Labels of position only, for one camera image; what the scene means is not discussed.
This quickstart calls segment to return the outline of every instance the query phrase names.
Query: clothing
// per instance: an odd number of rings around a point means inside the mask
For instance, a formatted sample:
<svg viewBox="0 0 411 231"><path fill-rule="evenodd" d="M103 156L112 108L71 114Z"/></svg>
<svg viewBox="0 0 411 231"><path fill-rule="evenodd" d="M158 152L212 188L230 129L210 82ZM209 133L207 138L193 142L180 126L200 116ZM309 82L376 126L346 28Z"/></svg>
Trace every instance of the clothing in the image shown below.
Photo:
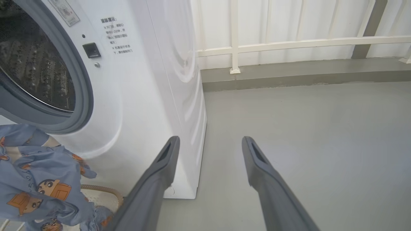
<svg viewBox="0 0 411 231"><path fill-rule="evenodd" d="M58 230L61 223L102 230L111 212L88 202L81 175L96 177L53 137L31 125L0 126L0 217L26 222L28 231Z"/></svg>

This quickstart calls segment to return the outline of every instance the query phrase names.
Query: concrete floor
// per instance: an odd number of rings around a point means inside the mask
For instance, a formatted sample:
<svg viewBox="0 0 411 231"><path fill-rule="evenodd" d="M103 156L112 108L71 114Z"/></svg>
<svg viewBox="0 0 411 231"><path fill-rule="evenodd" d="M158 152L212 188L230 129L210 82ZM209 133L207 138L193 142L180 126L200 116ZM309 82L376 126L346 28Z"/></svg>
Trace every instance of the concrete floor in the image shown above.
<svg viewBox="0 0 411 231"><path fill-rule="evenodd" d="M207 92L205 103L197 198L164 200L157 230L265 230L246 135L321 230L410 230L410 82Z"/></svg>

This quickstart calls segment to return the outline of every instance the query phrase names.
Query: white washing machine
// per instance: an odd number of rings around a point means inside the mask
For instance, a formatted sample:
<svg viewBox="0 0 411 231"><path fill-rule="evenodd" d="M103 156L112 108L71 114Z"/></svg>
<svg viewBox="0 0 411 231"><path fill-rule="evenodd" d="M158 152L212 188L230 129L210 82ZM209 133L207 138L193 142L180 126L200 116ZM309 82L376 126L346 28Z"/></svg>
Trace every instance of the white washing machine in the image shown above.
<svg viewBox="0 0 411 231"><path fill-rule="evenodd" d="M0 0L0 123L52 134L97 172L82 183L125 196L177 135L164 197L194 199L207 115L192 21L189 0Z"/></svg>

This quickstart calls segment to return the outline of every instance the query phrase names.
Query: sticker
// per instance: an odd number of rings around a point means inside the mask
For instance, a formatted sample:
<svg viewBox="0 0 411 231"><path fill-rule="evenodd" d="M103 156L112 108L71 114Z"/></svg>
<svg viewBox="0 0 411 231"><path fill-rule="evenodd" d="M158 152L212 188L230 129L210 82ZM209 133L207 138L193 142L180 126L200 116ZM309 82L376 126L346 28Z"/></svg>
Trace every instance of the sticker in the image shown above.
<svg viewBox="0 0 411 231"><path fill-rule="evenodd" d="M72 7L66 0L48 0L57 10L58 14L64 19L68 26L72 26L80 21Z"/></svg>
<svg viewBox="0 0 411 231"><path fill-rule="evenodd" d="M119 55L133 52L124 23L119 22L115 17L101 18L100 21L104 37L106 38L104 43L110 47L113 54Z"/></svg>

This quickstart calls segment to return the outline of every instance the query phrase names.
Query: white railing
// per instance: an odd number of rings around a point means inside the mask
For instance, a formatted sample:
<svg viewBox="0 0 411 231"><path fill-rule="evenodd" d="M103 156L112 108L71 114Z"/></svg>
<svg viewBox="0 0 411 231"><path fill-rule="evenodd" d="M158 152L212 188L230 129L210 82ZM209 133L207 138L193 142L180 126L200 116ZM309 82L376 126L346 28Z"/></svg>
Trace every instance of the white railing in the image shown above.
<svg viewBox="0 0 411 231"><path fill-rule="evenodd" d="M301 40L301 28L303 27L303 16L305 14L305 0L301 2L300 16L297 26L297 34L295 41L286 42L272 42L268 43L268 35L271 28L271 6L272 0L268 0L268 14L266 23L266 34L265 43L263 44L253 44L253 45L238 45L238 0L231 0L231 47L220 47L212 49L198 50L198 57L206 57L213 55L232 55L232 68L230 74L240 73L238 68L238 54L256 51L271 51L271 50L282 50L282 49L294 49L294 48L306 48L306 47L319 47L319 46L344 46L344 45L360 45L360 44L394 44L394 43L410 43L411 35L406 36L393 36L397 26L400 16L403 13L403 9L407 0L402 0L401 6L396 13L395 19L391 25L388 36L370 36L363 37L365 28L368 24L368 20L371 16L371 12L375 5L376 0L369 0L367 9L363 16L363 21L361 23L360 29L358 31L357 37L345 37L345 38L333 38L333 30L335 28L335 18L339 12L339 2L336 0L334 11L331 18L330 28L328 30L328 35L326 39L312 39L312 40ZM201 12L201 3L198 1L198 17L199 17L199 34L201 47L205 47L205 35L203 28L203 16ZM407 55L400 59L401 62L411 63L411 47Z"/></svg>

